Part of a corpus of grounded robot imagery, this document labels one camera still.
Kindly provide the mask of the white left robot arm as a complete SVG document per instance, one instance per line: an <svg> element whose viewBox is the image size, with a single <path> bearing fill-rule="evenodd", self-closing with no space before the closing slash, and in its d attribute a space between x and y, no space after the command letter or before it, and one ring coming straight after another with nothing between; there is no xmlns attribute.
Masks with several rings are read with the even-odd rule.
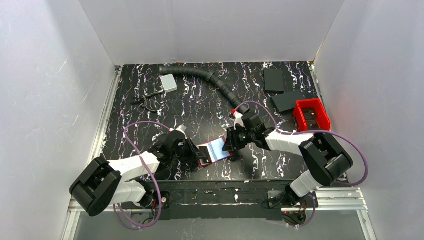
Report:
<svg viewBox="0 0 424 240"><path fill-rule="evenodd" d="M157 192L138 178L160 173L173 163L189 163L207 156L180 130L171 131L165 140L139 155L120 160L94 158L69 188L70 195L85 212L95 217L108 206L133 202L149 207Z"/></svg>

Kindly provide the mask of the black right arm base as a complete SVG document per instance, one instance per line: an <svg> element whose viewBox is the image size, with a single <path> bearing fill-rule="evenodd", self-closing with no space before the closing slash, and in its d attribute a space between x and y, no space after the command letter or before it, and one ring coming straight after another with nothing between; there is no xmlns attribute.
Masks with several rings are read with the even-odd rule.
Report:
<svg viewBox="0 0 424 240"><path fill-rule="evenodd" d="M282 213L283 221L282 226L300 228L308 225L315 217L317 211L317 202L312 192L307 193L305 196L298 197L293 191L284 191L275 197L268 198L262 203L264 209L273 210L281 209L283 207L294 208L299 204L299 209L294 213ZM308 203L312 204L312 213L307 217L306 211Z"/></svg>

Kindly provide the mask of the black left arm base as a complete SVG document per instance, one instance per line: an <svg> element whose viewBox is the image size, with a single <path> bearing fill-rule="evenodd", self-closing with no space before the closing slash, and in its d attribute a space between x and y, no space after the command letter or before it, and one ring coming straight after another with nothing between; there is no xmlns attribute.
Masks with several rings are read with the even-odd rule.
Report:
<svg viewBox="0 0 424 240"><path fill-rule="evenodd" d="M159 209L159 204L165 209L170 206L171 193L169 191L161 191L160 196L156 191L148 191L138 202L125 202L121 207L127 209Z"/></svg>

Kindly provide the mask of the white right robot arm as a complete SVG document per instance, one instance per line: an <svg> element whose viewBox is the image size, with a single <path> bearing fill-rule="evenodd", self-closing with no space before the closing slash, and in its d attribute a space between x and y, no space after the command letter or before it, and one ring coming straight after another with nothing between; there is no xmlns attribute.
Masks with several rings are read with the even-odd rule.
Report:
<svg viewBox="0 0 424 240"><path fill-rule="evenodd" d="M287 134L274 127L266 127L254 112L242 114L233 110L231 117L234 124L226 130L223 151L235 152L248 144L255 144L264 150L301 156L306 163L307 171L288 184L278 200L296 202L321 187L330 187L354 164L329 131Z"/></svg>

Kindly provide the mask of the red card holder wallet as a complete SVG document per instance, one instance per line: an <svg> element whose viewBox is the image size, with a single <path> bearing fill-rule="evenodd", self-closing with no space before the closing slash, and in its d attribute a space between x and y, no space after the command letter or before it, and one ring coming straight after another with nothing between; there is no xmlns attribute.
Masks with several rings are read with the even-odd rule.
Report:
<svg viewBox="0 0 424 240"><path fill-rule="evenodd" d="M213 141L204 143L204 144L200 144L197 146L197 148L199 148L199 146L207 146L209 148L209 152L210 152L210 156L212 159L212 164L215 164L221 160L224 159L228 159L230 157L232 157L234 154L232 152L228 152L228 151L223 151L222 147L224 146L226 138L224 136L215 139Z"/></svg>

